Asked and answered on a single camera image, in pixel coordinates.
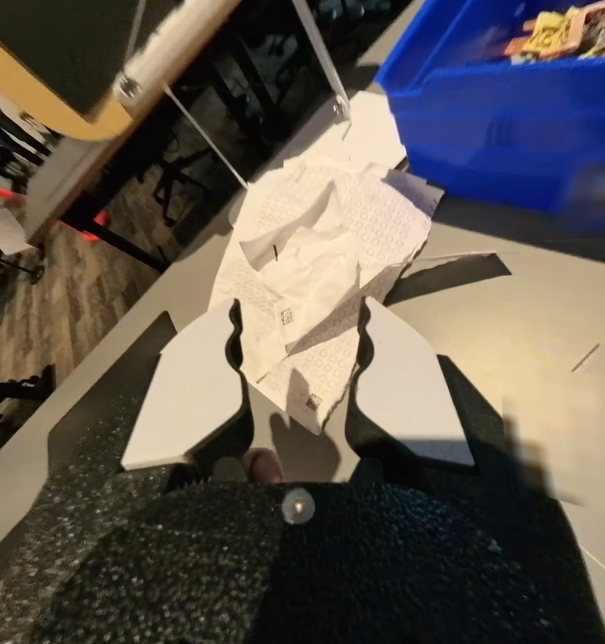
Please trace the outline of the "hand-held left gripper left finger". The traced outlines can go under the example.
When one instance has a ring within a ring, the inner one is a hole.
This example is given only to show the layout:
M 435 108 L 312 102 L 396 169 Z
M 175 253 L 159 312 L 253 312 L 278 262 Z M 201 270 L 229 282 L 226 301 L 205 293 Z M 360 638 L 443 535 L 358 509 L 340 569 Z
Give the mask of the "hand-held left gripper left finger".
M 239 300 L 228 298 L 161 350 L 121 457 L 125 471 L 241 458 L 254 438 Z

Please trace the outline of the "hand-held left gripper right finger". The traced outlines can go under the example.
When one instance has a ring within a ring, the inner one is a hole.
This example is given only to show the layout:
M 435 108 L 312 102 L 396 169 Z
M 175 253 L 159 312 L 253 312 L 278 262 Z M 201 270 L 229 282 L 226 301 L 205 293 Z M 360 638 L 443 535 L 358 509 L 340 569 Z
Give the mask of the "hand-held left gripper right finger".
M 371 296 L 357 330 L 345 425 L 352 449 L 388 444 L 433 466 L 475 468 L 432 345 Z

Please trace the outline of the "white paper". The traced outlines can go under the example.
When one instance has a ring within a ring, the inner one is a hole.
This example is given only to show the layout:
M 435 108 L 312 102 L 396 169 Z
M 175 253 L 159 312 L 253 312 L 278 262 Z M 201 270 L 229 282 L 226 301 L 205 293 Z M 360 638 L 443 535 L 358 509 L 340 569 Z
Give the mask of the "white paper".
M 276 331 L 286 349 L 360 286 L 360 246 L 334 181 L 302 215 L 240 246 L 275 298 Z

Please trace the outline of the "blue plastic bin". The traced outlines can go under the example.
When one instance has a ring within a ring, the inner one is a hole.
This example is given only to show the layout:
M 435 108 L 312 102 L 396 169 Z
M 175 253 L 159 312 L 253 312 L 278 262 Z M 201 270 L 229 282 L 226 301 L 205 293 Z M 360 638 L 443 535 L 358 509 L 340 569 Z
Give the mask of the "blue plastic bin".
M 501 55 L 540 12 L 594 2 L 424 1 L 376 76 L 412 170 L 605 232 L 605 57 Z

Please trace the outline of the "pile of tan toy bricks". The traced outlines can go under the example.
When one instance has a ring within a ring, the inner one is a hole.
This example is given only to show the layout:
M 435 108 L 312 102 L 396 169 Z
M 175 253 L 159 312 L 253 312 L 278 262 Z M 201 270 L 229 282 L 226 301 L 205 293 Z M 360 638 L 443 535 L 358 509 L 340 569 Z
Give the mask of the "pile of tan toy bricks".
M 540 12 L 523 24 L 523 35 L 513 38 L 501 51 L 512 65 L 559 59 L 605 57 L 605 1 L 565 13 Z

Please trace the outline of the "grey desk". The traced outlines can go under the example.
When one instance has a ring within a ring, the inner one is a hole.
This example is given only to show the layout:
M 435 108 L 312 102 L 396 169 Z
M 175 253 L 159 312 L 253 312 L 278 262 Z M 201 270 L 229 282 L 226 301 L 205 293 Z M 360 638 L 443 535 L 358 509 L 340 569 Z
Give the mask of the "grey desk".
M 552 231 L 444 197 L 381 303 L 435 350 L 475 468 L 354 451 L 355 359 L 320 433 L 246 379 L 282 484 L 242 457 L 125 471 L 161 350 L 209 308 L 218 216 L 1 449 L 0 643 L 605 643 L 605 571 L 523 485 L 502 413 L 506 380 L 605 343 L 605 264 L 524 238 Z

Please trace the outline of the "person's left hand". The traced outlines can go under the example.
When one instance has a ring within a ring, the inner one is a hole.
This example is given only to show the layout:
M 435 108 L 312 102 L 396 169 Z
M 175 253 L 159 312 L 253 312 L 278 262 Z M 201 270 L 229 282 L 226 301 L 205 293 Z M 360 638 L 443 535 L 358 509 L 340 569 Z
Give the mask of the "person's left hand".
M 285 482 L 281 460 L 277 453 L 265 447 L 249 449 L 242 457 L 247 481 L 256 484 Z

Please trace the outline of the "white printed paper bag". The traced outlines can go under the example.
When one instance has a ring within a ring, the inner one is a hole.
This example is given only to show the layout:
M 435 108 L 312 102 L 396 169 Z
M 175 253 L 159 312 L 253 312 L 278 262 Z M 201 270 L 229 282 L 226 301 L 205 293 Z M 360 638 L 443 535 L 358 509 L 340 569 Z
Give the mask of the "white printed paper bag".
M 360 286 L 291 348 L 282 346 L 274 303 L 240 243 L 302 215 L 334 181 L 360 246 Z M 394 169 L 353 169 L 325 158 L 294 157 L 251 184 L 212 287 L 210 307 L 241 304 L 242 370 L 248 382 L 305 429 L 320 433 L 355 367 L 362 298 L 382 303 L 427 241 L 442 191 Z

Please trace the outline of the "grey metal bar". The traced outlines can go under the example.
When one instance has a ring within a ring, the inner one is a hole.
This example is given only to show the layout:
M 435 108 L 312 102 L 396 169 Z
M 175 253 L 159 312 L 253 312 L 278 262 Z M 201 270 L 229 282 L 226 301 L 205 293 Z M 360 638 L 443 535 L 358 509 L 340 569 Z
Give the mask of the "grey metal bar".
M 197 130 L 197 132 L 202 136 L 204 141 L 210 146 L 210 148 L 214 151 L 214 153 L 218 156 L 218 158 L 223 162 L 224 165 L 226 165 L 226 167 L 237 179 L 240 186 L 245 191 L 248 191 L 250 189 L 251 184 L 248 181 L 246 181 L 242 177 L 242 175 L 235 169 L 233 164 L 227 159 L 225 154 L 218 148 L 218 146 L 212 140 L 210 135 L 196 121 L 196 119 L 194 119 L 194 117 L 190 114 L 189 110 L 186 109 L 183 103 L 180 100 L 178 100 L 178 98 L 175 96 L 175 94 L 173 93 L 169 85 L 167 83 L 162 83 L 162 89 L 164 94 L 166 94 L 166 96 L 168 96 L 168 98 L 176 105 L 176 107 L 178 108 L 178 110 L 180 110 L 180 112 L 186 118 L 186 120 Z
M 322 34 L 316 25 L 307 1 L 292 1 L 293 7 L 306 32 L 311 46 L 316 54 L 324 75 L 335 94 L 335 113 L 340 120 L 351 122 L 351 105 L 345 87 L 339 77 L 339 73 L 331 59 L 329 50 L 324 43 Z

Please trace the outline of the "yellow rimmed panel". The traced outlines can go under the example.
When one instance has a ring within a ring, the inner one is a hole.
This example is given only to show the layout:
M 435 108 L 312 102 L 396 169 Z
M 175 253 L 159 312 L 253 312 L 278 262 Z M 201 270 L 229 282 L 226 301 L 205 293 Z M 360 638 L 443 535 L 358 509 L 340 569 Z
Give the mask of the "yellow rimmed panel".
M 65 137 L 105 141 L 141 120 L 113 96 L 135 1 L 0 1 L 0 99 Z M 181 1 L 148 1 L 140 39 Z

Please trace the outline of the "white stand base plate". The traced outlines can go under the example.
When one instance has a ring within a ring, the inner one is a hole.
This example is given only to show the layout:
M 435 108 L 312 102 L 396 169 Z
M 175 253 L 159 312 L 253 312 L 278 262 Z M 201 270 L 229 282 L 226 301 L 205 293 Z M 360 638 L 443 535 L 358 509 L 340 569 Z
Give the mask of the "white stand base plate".
M 377 165 L 397 169 L 406 151 L 390 112 L 387 99 L 368 91 L 355 93 L 347 112 L 332 129 L 328 156 L 353 169 Z

